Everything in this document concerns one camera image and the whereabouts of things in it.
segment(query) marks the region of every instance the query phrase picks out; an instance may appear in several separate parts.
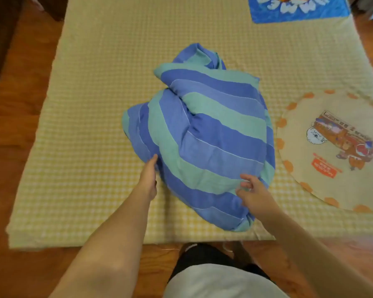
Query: round placemat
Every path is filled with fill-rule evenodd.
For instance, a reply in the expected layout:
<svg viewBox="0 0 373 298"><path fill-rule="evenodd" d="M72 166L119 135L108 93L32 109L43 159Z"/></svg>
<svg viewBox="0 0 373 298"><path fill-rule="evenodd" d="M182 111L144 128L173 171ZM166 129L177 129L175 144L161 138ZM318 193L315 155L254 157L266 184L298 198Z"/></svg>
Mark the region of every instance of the round placemat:
<svg viewBox="0 0 373 298"><path fill-rule="evenodd" d="M308 92L277 122L286 170L326 203L373 211L373 100L347 90Z"/></svg>

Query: black shorts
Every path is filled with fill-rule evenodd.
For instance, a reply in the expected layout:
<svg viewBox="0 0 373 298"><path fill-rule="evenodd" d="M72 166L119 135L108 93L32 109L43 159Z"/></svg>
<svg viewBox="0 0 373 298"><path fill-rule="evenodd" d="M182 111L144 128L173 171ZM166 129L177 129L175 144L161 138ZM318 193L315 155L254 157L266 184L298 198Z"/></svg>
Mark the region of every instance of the black shorts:
<svg viewBox="0 0 373 298"><path fill-rule="evenodd" d="M170 276L169 281L178 273L182 272L190 266L203 265L205 263L212 263L215 265L235 267L252 274L257 274L271 280L265 272L260 269L255 263L250 263L243 268L239 268L237 263L228 255L222 253L212 245L199 243L186 252L184 252L177 261L175 268Z"/></svg>

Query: striped fabric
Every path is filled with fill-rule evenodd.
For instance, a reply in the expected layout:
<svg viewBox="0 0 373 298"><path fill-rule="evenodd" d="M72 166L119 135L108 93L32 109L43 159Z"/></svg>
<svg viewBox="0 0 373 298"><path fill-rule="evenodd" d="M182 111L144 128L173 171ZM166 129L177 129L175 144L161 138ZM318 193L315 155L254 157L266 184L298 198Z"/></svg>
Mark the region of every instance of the striped fabric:
<svg viewBox="0 0 373 298"><path fill-rule="evenodd" d="M144 162L202 218L224 230L252 221L235 195L240 174L268 187L275 173L274 135L258 85L250 74L226 70L218 54L192 44L155 75L167 89L124 112L123 129Z"/></svg>

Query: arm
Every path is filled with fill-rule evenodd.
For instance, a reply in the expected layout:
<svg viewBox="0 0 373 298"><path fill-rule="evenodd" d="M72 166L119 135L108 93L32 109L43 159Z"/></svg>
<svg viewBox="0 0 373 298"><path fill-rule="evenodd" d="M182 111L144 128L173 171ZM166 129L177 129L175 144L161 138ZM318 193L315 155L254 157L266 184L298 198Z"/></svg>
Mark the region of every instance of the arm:
<svg viewBox="0 0 373 298"><path fill-rule="evenodd" d="M320 298L373 298L373 283L337 259L327 247L308 234L276 204L265 186L251 175L237 190L249 211L256 216L294 261Z"/></svg>
<svg viewBox="0 0 373 298"><path fill-rule="evenodd" d="M137 282L148 210L156 195L148 161L124 203L90 236L50 298L131 297Z"/></svg>

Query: person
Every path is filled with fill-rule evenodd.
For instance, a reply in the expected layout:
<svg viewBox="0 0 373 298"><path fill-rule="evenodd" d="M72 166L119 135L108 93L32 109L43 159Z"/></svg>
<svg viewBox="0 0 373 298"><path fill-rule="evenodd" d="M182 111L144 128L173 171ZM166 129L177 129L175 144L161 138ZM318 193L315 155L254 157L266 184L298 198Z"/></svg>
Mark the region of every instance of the person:
<svg viewBox="0 0 373 298"><path fill-rule="evenodd" d="M150 202L156 195L157 155L142 169L124 203L90 236L50 295L51 298L131 297ZM265 186L242 174L237 195L295 262L320 298L373 298L373 283L337 259L277 205ZM206 244L189 245L167 284L164 297L287 297L256 265Z"/></svg>

